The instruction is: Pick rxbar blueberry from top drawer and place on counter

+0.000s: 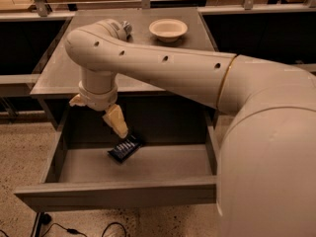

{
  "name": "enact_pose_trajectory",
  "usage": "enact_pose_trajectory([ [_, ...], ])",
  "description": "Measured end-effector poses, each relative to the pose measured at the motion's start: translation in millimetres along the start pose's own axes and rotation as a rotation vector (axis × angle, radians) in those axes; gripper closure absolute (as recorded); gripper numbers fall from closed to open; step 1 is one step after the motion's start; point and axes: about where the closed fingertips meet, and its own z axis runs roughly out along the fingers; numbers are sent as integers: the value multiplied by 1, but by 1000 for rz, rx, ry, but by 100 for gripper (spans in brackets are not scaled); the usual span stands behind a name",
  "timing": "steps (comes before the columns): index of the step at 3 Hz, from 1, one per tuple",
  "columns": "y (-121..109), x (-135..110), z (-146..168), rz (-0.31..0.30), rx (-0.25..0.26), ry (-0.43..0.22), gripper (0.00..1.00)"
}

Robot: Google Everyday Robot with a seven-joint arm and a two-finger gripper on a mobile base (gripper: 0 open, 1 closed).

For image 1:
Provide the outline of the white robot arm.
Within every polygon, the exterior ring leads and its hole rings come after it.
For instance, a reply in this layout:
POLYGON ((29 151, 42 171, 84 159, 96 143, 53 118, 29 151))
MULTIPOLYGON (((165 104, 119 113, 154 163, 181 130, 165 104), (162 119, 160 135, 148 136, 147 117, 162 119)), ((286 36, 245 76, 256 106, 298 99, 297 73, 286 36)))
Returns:
POLYGON ((108 21, 65 41, 87 106, 115 72, 231 115, 219 150, 220 237, 316 237, 315 77, 244 55, 141 45, 108 21))

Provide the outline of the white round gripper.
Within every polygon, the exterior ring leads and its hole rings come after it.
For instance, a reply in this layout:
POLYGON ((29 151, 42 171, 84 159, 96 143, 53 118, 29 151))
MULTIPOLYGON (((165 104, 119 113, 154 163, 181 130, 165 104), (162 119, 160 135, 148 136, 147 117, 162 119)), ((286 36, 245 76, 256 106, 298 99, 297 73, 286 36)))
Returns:
POLYGON ((115 102, 118 99, 118 85, 115 84, 113 89, 107 93, 96 94, 89 92, 82 83, 79 83, 79 94, 74 96, 70 101, 71 107, 89 107, 95 111, 106 111, 103 115, 105 123, 111 127, 120 138, 126 138, 128 128, 124 120, 121 107, 115 102))

